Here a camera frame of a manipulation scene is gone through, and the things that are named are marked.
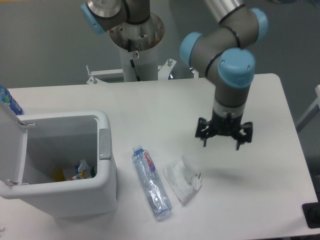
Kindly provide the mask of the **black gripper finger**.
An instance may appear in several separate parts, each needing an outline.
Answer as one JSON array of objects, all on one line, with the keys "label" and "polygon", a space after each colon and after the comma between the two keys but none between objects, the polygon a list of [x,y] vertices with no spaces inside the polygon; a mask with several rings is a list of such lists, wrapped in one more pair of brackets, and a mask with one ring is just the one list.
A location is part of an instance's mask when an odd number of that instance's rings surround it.
[{"label": "black gripper finger", "polygon": [[253,123],[251,121],[240,124],[240,126],[232,132],[232,137],[236,140],[236,150],[245,143],[251,143],[253,136]]},{"label": "black gripper finger", "polygon": [[207,145],[207,139],[212,138],[218,134],[213,122],[207,121],[205,118],[200,117],[197,122],[195,137],[203,141],[203,147]]}]

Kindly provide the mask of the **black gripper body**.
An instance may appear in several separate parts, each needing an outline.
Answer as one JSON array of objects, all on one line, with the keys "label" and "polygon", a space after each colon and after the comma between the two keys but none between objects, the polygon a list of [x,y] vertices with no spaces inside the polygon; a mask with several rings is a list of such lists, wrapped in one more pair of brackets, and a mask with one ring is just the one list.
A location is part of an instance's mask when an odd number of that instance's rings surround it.
[{"label": "black gripper body", "polygon": [[227,137],[236,137],[241,136],[241,120],[243,114],[237,117],[221,117],[214,110],[212,111],[211,126],[211,135],[215,136],[227,136]]}]

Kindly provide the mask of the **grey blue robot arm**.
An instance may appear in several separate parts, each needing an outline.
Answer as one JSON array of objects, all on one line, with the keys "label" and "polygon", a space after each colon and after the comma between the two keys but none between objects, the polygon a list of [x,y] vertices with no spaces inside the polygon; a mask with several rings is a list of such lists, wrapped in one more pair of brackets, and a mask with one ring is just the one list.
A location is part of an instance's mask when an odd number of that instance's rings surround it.
[{"label": "grey blue robot arm", "polygon": [[[198,119],[195,136],[202,141],[228,136],[240,146],[250,143],[253,135],[253,124],[242,122],[256,68],[247,48],[266,35],[268,18],[258,8],[247,8],[242,0],[208,0],[206,5],[218,29],[209,35],[192,32],[179,48],[181,60],[215,86],[212,117]],[[162,41],[165,28],[151,12],[148,0],[87,0],[81,10],[94,32],[109,32],[125,52],[125,81],[158,78],[153,50]]]}]

